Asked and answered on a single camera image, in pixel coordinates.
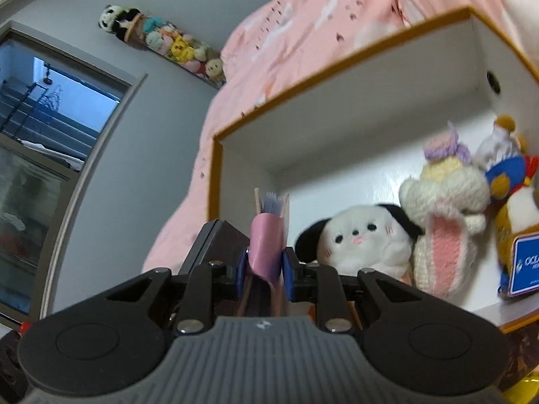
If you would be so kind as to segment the dark grey box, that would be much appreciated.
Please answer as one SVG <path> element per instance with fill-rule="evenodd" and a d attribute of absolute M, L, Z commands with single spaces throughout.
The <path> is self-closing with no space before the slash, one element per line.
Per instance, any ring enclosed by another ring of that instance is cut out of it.
<path fill-rule="evenodd" d="M 229 222 L 207 222 L 195 238 L 178 274 L 191 274 L 196 266 L 212 261 L 236 268 L 248 245 L 249 238 Z"/>

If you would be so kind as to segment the white black-eared plush dog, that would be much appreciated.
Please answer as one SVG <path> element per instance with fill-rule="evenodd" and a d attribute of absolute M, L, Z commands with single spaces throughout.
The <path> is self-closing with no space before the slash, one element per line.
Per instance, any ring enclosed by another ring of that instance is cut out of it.
<path fill-rule="evenodd" d="M 405 282 L 421 234 L 398 205 L 356 205 L 305 229 L 294 250 L 300 261 L 330 265 L 341 275 L 356 276 L 372 268 Z"/>

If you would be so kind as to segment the crochet white bunny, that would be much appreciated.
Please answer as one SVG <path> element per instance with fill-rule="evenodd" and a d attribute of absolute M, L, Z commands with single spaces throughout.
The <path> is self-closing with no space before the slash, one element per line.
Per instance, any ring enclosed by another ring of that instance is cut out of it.
<path fill-rule="evenodd" d="M 402 182 L 398 197 L 408 218 L 420 228 L 412 254 L 415 286 L 449 300 L 471 276 L 477 237 L 487 225 L 490 189 L 452 124 L 424 145 L 423 154 L 421 173 Z"/>

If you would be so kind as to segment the blue orange tag duck plush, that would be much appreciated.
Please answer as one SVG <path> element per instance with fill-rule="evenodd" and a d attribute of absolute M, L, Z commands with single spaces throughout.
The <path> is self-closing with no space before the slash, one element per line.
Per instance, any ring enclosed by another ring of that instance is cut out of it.
<path fill-rule="evenodd" d="M 538 290 L 538 157 L 512 117 L 499 115 L 493 131 L 472 157 L 483 171 L 494 208 L 497 255 L 502 269 L 499 293 L 523 296 Z"/>

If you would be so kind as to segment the yellow tape measure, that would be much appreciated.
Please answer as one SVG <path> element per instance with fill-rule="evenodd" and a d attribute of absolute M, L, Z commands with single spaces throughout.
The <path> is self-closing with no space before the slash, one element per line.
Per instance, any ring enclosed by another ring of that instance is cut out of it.
<path fill-rule="evenodd" d="M 538 390 L 538 374 L 533 372 L 509 388 L 509 390 L 505 390 L 503 397 L 511 404 L 538 403 Z"/>

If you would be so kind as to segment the orange cardboard box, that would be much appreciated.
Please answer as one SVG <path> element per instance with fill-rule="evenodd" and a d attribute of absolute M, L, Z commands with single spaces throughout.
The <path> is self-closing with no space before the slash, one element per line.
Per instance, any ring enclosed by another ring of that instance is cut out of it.
<path fill-rule="evenodd" d="M 289 237 L 357 203 L 395 202 L 446 124 L 475 148 L 497 113 L 538 134 L 538 72 L 491 23 L 459 9 L 306 79 L 214 138 L 208 218 L 247 232 L 255 192 L 290 195 Z"/>

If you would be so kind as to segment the plush toy storage tube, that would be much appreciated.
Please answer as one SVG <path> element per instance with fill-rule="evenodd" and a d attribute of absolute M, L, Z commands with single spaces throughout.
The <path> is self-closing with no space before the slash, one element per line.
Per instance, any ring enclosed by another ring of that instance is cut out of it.
<path fill-rule="evenodd" d="M 175 63 L 217 90 L 226 83 L 219 51 L 158 16 L 137 15 L 125 40 Z"/>

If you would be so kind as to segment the pink duvet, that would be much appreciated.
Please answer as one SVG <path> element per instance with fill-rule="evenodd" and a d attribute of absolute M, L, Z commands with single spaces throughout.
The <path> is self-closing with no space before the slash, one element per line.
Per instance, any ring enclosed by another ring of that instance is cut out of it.
<path fill-rule="evenodd" d="M 144 270 L 180 268 L 205 223 L 217 133 L 333 62 L 461 6 L 486 15 L 537 61 L 538 0 L 271 0 L 250 14 L 222 49 L 226 84 L 209 106 L 186 197 L 157 236 Z"/>

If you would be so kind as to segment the window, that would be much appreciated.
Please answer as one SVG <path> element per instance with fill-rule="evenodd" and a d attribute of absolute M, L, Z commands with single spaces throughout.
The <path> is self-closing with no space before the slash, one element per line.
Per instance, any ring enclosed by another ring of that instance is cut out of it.
<path fill-rule="evenodd" d="M 16 21 L 1 25 L 1 331 L 49 308 L 68 227 L 144 79 Z"/>

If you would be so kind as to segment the panda plush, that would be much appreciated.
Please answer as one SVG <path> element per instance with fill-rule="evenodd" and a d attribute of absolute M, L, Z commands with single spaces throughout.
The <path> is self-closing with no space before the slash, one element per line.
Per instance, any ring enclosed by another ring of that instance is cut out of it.
<path fill-rule="evenodd" d="M 107 5 L 100 14 L 98 26 L 126 43 L 128 33 L 140 17 L 141 11 L 135 7 L 124 9 L 119 5 Z"/>

